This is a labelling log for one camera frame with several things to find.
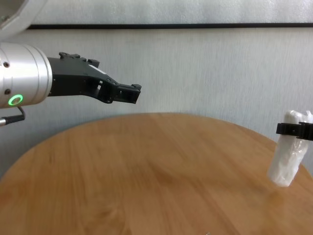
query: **wrapped object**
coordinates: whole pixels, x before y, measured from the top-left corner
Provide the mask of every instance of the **wrapped object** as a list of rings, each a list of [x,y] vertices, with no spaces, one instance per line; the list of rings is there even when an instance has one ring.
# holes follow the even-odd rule
[[[304,115],[292,110],[285,114],[284,122],[291,124],[298,124],[299,122],[312,123],[313,116],[310,111],[307,111],[307,115]],[[288,187],[294,179],[308,147],[308,140],[281,135],[268,170],[268,177],[278,186]]]

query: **wooden table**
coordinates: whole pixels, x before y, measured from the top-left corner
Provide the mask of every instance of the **wooden table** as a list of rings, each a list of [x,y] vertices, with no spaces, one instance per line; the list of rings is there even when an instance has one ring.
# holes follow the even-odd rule
[[[77,126],[0,182],[1,235],[312,235],[313,180],[266,178],[275,143],[176,114]]]

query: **green led ring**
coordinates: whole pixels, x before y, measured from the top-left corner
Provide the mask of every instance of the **green led ring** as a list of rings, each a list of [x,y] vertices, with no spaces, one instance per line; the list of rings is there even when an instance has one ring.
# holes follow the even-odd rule
[[[23,96],[21,94],[16,94],[9,99],[8,104],[11,106],[14,106],[14,105],[21,103],[22,101],[23,101]]]

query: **black stripe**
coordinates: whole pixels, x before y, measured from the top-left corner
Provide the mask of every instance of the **black stripe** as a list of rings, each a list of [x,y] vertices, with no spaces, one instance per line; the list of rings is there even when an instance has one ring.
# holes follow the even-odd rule
[[[187,29],[313,27],[313,23],[195,23],[195,24],[32,24],[28,29]]]

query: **black clamp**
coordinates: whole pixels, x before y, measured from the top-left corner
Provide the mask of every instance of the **black clamp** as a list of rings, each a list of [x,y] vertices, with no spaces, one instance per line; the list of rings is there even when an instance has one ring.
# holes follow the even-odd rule
[[[279,123],[276,134],[296,136],[297,139],[313,141],[313,124],[299,122],[299,124]]]
[[[136,104],[141,86],[120,84],[98,69],[100,62],[78,54],[60,52],[60,59],[48,58],[52,68],[49,96],[86,95],[110,104],[113,101]]]

